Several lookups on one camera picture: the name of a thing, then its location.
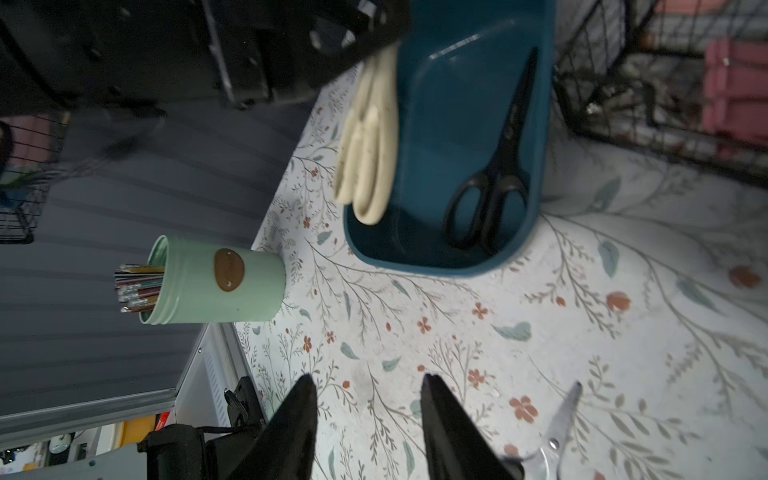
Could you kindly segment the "cream handled scissors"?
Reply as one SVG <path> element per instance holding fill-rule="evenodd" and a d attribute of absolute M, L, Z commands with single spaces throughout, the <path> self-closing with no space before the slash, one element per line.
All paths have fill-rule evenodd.
<path fill-rule="evenodd" d="M 375 225 L 392 193 L 398 159 L 397 43 L 364 63 L 344 122 L 334 179 L 334 201 Z"/>

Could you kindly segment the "teal plastic storage box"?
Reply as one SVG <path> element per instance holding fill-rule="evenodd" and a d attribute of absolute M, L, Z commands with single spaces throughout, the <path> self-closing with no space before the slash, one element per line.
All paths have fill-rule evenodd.
<path fill-rule="evenodd" d="M 414 1 L 398 57 L 398 163 L 381 221 L 344 213 L 348 244 L 365 263 L 418 275 L 470 277 L 519 254 L 539 212 L 546 164 L 556 5 L 552 1 Z M 489 256 L 451 247 L 443 218 L 457 189 L 496 149 L 532 48 L 537 75 L 519 152 L 527 202 L 510 194 Z M 455 235 L 466 235 L 479 191 L 465 193 Z"/>

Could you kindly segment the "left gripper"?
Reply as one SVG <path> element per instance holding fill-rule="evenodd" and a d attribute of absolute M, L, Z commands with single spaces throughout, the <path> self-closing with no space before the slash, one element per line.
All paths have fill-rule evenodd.
<path fill-rule="evenodd" d="M 5 1 L 1 112 L 300 103 L 410 26 L 406 1 Z"/>

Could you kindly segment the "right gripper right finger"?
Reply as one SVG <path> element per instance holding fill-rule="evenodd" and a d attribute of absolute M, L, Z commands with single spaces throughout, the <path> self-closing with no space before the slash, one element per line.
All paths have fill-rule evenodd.
<path fill-rule="evenodd" d="M 497 457 L 440 376 L 424 376 L 420 405 L 431 479 L 524 477 L 519 461 Z"/>

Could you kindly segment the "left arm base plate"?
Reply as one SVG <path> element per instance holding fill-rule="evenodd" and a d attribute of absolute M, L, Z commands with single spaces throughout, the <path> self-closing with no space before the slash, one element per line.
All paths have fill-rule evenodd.
<path fill-rule="evenodd" d="M 258 438 L 266 417 L 252 379 L 224 393 L 230 427 L 173 424 L 149 433 L 137 449 L 149 479 L 227 479 L 246 443 Z"/>

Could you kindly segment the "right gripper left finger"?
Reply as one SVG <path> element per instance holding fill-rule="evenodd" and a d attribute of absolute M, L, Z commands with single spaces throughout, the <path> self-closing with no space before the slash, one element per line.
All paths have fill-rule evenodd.
<path fill-rule="evenodd" d="M 266 427 L 239 434 L 232 479 L 309 479 L 318 425 L 317 389 L 301 376 Z"/>

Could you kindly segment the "small black handled scissors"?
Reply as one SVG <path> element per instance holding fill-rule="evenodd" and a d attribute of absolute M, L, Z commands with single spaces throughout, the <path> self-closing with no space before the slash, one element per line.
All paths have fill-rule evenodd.
<path fill-rule="evenodd" d="M 552 418 L 540 446 L 527 456 L 507 456 L 501 459 L 512 479 L 559 479 L 562 456 L 583 391 L 575 382 Z"/>

